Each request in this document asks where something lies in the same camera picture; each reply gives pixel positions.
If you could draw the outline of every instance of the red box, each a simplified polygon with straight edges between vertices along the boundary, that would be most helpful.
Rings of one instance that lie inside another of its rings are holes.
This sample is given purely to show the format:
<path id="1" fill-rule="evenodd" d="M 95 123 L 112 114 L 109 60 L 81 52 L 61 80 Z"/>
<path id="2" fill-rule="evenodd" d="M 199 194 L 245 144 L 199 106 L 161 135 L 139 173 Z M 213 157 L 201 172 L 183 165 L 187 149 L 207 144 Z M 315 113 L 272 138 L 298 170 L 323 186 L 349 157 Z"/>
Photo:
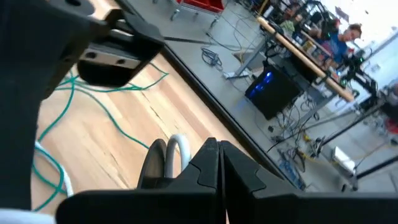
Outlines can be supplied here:
<path id="1" fill-rule="evenodd" d="M 183 3 L 215 13 L 224 11 L 222 0 L 184 0 Z"/>

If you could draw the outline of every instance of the workbench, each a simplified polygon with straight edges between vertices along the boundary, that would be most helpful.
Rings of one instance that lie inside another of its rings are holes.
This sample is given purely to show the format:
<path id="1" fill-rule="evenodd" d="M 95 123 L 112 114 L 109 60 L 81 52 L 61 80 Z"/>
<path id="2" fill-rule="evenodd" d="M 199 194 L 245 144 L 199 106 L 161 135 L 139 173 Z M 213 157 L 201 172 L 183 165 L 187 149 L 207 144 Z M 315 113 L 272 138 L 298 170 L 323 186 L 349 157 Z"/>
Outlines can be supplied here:
<path id="1" fill-rule="evenodd" d="M 99 19 L 109 9 L 117 7 L 109 0 L 91 2 L 96 8 L 93 17 Z M 109 109 L 126 133 L 148 146 L 158 138 L 167 142 L 173 134 L 184 134 L 190 143 L 192 156 L 208 137 L 230 141 L 243 150 L 162 55 L 158 55 L 152 63 L 169 73 L 156 86 L 146 91 L 92 93 Z M 148 65 L 131 83 L 147 86 L 161 75 Z M 38 134 L 65 108 L 69 95 L 69 91 L 55 91 L 42 102 Z M 65 167 L 75 193 L 94 189 L 135 188 L 147 153 L 146 148 L 124 137 L 95 101 L 79 92 L 75 92 L 71 107 L 45 137 L 42 145 Z M 47 161 L 35 156 L 35 163 L 46 178 L 58 183 L 59 174 Z M 180 155 L 176 153 L 174 176 L 179 173 Z M 47 200 L 54 191 L 34 174 L 31 186 L 32 207 Z M 63 199 L 65 197 L 59 194 L 40 212 L 54 214 Z"/>
<path id="2" fill-rule="evenodd" d="M 313 61 L 313 59 L 306 54 L 306 52 L 301 48 L 301 46 L 296 45 L 290 40 L 288 37 L 276 33 L 275 29 L 266 21 L 263 17 L 258 17 L 257 18 L 258 23 L 265 28 L 268 33 L 270 33 L 269 37 L 266 37 L 253 51 L 253 53 L 244 61 L 244 63 L 235 71 L 234 76 L 238 77 L 242 74 L 242 72 L 248 67 L 248 65 L 251 63 L 251 61 L 256 57 L 257 54 L 259 54 L 262 50 L 268 47 L 269 45 L 269 40 L 271 36 L 274 36 L 275 41 L 278 41 L 280 44 L 282 44 L 287 50 L 289 50 L 293 55 L 295 55 L 297 58 L 299 58 L 310 70 L 313 71 L 313 73 L 324 80 L 326 83 L 326 87 L 332 91 L 332 94 L 329 97 L 326 97 L 320 101 L 315 100 L 317 102 L 317 105 L 309 111 L 307 114 L 302 116 L 298 123 L 294 123 L 292 126 L 297 126 L 298 124 L 302 124 L 304 121 L 307 119 L 311 118 L 319 109 L 327 105 L 335 96 L 340 96 L 347 102 L 351 102 L 354 100 L 353 94 L 344 88 L 342 88 L 338 82 L 332 77 L 327 77 L 327 74 L 325 71 L 320 67 L 320 65 L 317 65 L 316 62 Z M 305 84 L 303 81 L 303 78 L 297 77 L 296 79 L 299 79 L 298 85 L 301 86 L 304 90 L 307 90 L 307 88 L 311 87 L 312 84 L 308 83 Z"/>

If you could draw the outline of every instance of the computer tower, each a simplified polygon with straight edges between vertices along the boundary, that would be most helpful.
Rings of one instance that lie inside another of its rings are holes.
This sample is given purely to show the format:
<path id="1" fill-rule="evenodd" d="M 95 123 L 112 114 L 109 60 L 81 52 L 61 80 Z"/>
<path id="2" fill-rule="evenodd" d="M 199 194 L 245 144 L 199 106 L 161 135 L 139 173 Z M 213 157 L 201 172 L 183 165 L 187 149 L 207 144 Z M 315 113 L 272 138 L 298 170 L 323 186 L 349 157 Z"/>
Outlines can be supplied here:
<path id="1" fill-rule="evenodd" d="M 264 65 L 264 71 L 245 92 L 267 120 L 293 103 L 300 94 L 295 82 L 273 65 Z"/>

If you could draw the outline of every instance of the blue light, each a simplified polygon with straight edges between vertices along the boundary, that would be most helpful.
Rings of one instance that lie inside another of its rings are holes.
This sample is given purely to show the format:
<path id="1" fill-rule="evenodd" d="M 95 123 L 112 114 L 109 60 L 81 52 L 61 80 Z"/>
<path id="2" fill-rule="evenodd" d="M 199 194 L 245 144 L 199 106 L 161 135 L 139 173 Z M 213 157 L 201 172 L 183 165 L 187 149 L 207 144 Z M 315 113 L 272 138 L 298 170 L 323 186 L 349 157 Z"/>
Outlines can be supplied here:
<path id="1" fill-rule="evenodd" d="M 262 80 L 263 84 L 269 83 L 269 80 L 272 78 L 272 73 L 268 72 L 265 76 L 264 79 Z"/>
<path id="2" fill-rule="evenodd" d="M 263 90 L 264 89 L 264 87 L 262 86 L 262 85 L 257 85 L 256 86 L 256 90 L 258 90 L 258 91 L 261 91 L 261 90 Z"/>

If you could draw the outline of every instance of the green cable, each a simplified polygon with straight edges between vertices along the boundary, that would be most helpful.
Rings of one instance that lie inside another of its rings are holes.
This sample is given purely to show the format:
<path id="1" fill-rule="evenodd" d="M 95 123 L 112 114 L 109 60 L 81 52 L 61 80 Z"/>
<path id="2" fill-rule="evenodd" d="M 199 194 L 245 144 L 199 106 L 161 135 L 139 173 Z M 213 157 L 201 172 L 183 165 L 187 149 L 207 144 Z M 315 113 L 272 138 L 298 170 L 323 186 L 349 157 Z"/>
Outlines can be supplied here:
<path id="1" fill-rule="evenodd" d="M 35 212 L 41 210 L 42 208 L 44 208 L 45 206 L 47 206 L 54 198 L 55 196 L 57 196 L 57 194 L 59 193 L 59 191 L 62 190 L 62 184 L 63 184 L 63 170 L 60 166 L 60 164 L 52 157 L 50 156 L 50 154 L 48 154 L 47 152 L 35 147 L 36 150 L 40 151 L 45 157 L 49 158 L 59 169 L 60 171 L 60 181 L 58 183 L 58 186 L 55 188 L 54 193 L 41 205 L 39 205 L 37 208 L 34 209 Z"/>
<path id="2" fill-rule="evenodd" d="M 61 118 L 65 115 L 65 113 L 67 112 L 67 110 L 68 110 L 69 107 L 70 107 L 70 104 L 71 104 L 72 99 L 73 99 L 73 94 L 74 94 L 74 92 L 75 92 L 74 80 L 77 78 L 77 76 L 76 76 L 76 77 L 73 76 L 72 72 L 70 72 L 70 74 L 71 74 L 72 77 L 71 77 L 69 80 L 63 82 L 64 84 L 69 83 L 69 82 L 72 84 L 70 96 L 69 96 L 69 99 L 68 99 L 68 103 L 67 103 L 66 107 L 63 109 L 63 111 L 61 112 L 61 114 L 60 114 L 60 115 L 59 115 L 59 116 L 58 116 L 58 117 L 57 117 L 57 118 L 44 130 L 44 131 L 43 131 L 43 133 L 40 135 L 39 139 L 37 140 L 38 142 L 40 142 L 41 140 L 43 140 L 43 138 L 45 137 L 45 135 L 46 135 L 46 134 L 47 134 L 47 133 L 48 133 L 60 120 L 61 120 Z M 32 169 L 33 169 L 33 173 L 34 173 L 35 175 L 37 175 L 37 177 L 38 177 L 42 182 L 44 182 L 45 184 L 49 185 L 50 187 L 53 187 L 53 188 L 56 189 L 57 186 L 56 186 L 54 183 L 52 183 L 51 181 L 49 181 L 48 179 L 46 179 L 46 178 L 37 170 L 36 164 L 35 164 L 34 161 L 33 161 Z M 67 192 L 64 191 L 63 189 L 61 189 L 59 192 L 60 192 L 60 193 L 63 193 L 63 194 L 66 194 L 66 193 L 67 193 Z"/>
<path id="3" fill-rule="evenodd" d="M 77 78 L 79 78 L 79 75 L 75 76 L 75 77 L 71 77 L 68 80 L 61 82 L 58 87 L 62 86 L 62 85 L 66 85 L 68 83 L 74 82 Z"/>
<path id="4" fill-rule="evenodd" d="M 72 102 L 74 90 L 77 90 L 77 91 L 80 91 L 80 92 L 82 92 L 82 93 L 84 93 L 84 94 L 90 96 L 92 99 L 94 99 L 94 100 L 105 110 L 105 112 L 107 113 L 107 115 L 109 116 L 109 118 L 111 119 L 111 121 L 113 122 L 113 124 L 115 125 L 115 127 L 116 127 L 122 134 L 124 134 L 124 135 L 125 135 L 126 137 L 128 137 L 129 139 L 131 139 L 131 140 L 133 140 L 133 141 L 139 143 L 141 146 L 144 146 L 146 149 L 148 149 L 149 147 L 146 146 L 143 142 L 140 142 L 138 139 L 135 139 L 135 138 L 131 137 L 130 135 L 128 135 L 127 133 L 125 133 L 125 132 L 120 128 L 120 126 L 119 126 L 118 123 L 115 121 L 115 119 L 112 117 L 112 115 L 111 115 L 111 113 L 108 111 L 108 109 L 107 109 L 97 98 L 95 98 L 95 96 L 93 96 L 92 94 L 90 94 L 90 93 L 88 93 L 88 92 L 86 92 L 86 91 L 84 91 L 84 90 L 75 89 L 74 85 L 78 85 L 78 86 L 80 86 L 80 87 L 82 87 L 82 88 L 85 88 L 85 89 L 88 89 L 88 90 L 91 90 L 91 91 L 105 92 L 105 93 L 109 93 L 109 92 L 112 92 L 112 91 L 123 91 L 123 90 L 147 90 L 147 89 L 149 89 L 150 87 L 152 87 L 152 86 L 158 84 L 158 82 L 160 82 L 164 77 L 166 77 L 166 76 L 168 75 L 167 72 L 162 71 L 160 68 L 158 68 L 158 67 L 157 67 L 156 65 L 154 65 L 153 63 L 150 63 L 150 64 L 151 64 L 156 70 L 158 70 L 158 71 L 160 71 L 161 73 L 164 74 L 164 75 L 162 75 L 162 77 L 160 77 L 156 82 L 154 82 L 154 83 L 152 83 L 152 84 L 150 84 L 150 85 L 148 85 L 148 86 L 146 86 L 146 87 L 139 87 L 139 86 L 136 86 L 136 85 L 134 85 L 134 84 L 132 84 L 132 83 L 129 83 L 129 85 L 130 85 L 131 87 L 117 88 L 117 89 L 114 89 L 114 90 L 96 90 L 96 89 L 92 89 L 92 88 L 86 87 L 86 86 L 84 86 L 84 85 L 85 85 L 84 82 L 77 81 L 77 78 L 78 78 L 79 76 L 77 75 L 77 76 L 74 77 L 74 76 L 73 76 L 73 73 L 72 73 L 72 71 L 71 71 L 71 72 L 70 72 L 71 78 L 69 78 L 68 80 L 66 80 L 66 81 L 64 81 L 64 82 L 61 82 L 61 83 L 58 85 L 58 87 L 60 87 L 60 86 L 62 86 L 62 85 L 66 85 L 66 84 L 68 84 L 68 83 L 71 83 L 71 84 L 72 84 L 72 87 L 68 87 L 68 88 L 57 88 L 57 89 L 56 89 L 56 90 L 71 90 L 71 95 L 70 95 L 70 97 L 69 97 L 68 103 L 67 103 L 65 109 L 64 109 L 64 110 L 62 111 L 62 113 L 60 114 L 60 116 L 58 116 L 58 118 L 55 119 L 55 121 L 54 121 L 49 127 L 47 127 L 47 128 L 45 129 L 45 131 L 40 135 L 39 141 L 43 140 L 43 138 L 45 137 L 45 135 L 47 135 L 47 133 L 48 133 L 48 132 L 59 122 L 59 120 L 65 115 L 65 113 L 66 113 L 67 110 L 69 109 L 70 104 L 71 104 L 71 102 Z M 40 172 L 37 170 L 35 164 L 33 164 L 33 171 L 34 171 L 35 175 L 37 175 L 37 177 L 38 177 L 41 181 L 43 181 L 45 184 L 47 184 L 47 185 L 49 185 L 49 186 L 51 186 L 51 187 L 53 187 L 53 188 L 56 189 L 56 191 L 54 192 L 55 195 L 57 195 L 59 192 L 60 192 L 60 193 L 63 193 L 63 194 L 66 194 L 66 191 L 64 191 L 64 190 L 62 189 L 63 177 L 62 177 L 62 179 L 61 179 L 61 188 L 58 189 L 57 186 L 56 186 L 54 183 L 52 183 L 51 181 L 47 180 L 43 175 L 40 174 Z M 40 209 L 42 209 L 43 207 L 45 207 L 54 197 L 55 197 L 55 196 L 53 196 L 52 198 L 50 198 L 50 199 L 48 200 L 48 202 L 46 201 L 45 204 L 44 204 L 43 206 L 40 206 L 40 207 L 39 207 L 38 209 L 36 209 L 36 210 L 40 210 Z"/>
<path id="5" fill-rule="evenodd" d="M 61 118 L 63 117 L 63 115 L 65 115 L 65 113 L 68 111 L 70 104 L 72 103 L 72 99 L 73 99 L 73 94 L 75 92 L 75 82 L 73 81 L 74 77 L 73 77 L 73 73 L 70 72 L 71 77 L 71 81 L 70 83 L 72 84 L 71 92 L 70 92 L 70 96 L 68 99 L 68 103 L 65 107 L 65 109 L 63 109 L 63 111 L 61 112 L 61 114 L 58 116 L 58 118 L 56 118 L 44 131 L 43 133 L 39 136 L 38 138 L 38 142 L 41 142 L 41 140 L 43 140 L 43 138 L 47 135 L 47 133 L 61 120 Z"/>
<path id="6" fill-rule="evenodd" d="M 56 88 L 55 90 L 71 90 L 72 88 L 70 87 L 61 87 L 61 88 Z M 120 133 L 122 133 L 125 137 L 129 138 L 130 140 L 135 141 L 136 143 L 140 144 L 141 146 L 144 146 L 146 149 L 149 149 L 149 146 L 145 145 L 143 142 L 141 142 L 138 139 L 135 139 L 133 137 L 131 137 L 130 135 L 128 135 L 127 133 L 125 133 L 119 126 L 119 124 L 116 122 L 116 120 L 113 118 L 112 114 L 109 112 L 109 110 L 104 106 L 104 104 L 102 104 L 100 102 L 100 100 L 98 100 L 95 96 L 93 96 L 91 93 L 85 91 L 85 90 L 81 90 L 79 88 L 75 89 L 76 91 L 82 92 L 86 95 L 88 95 L 90 98 L 92 98 L 93 100 L 95 100 L 101 107 L 102 109 L 105 110 L 106 114 L 109 116 L 109 118 L 111 119 L 112 123 L 115 125 L 116 129 L 118 129 L 118 131 L 120 131 Z"/>

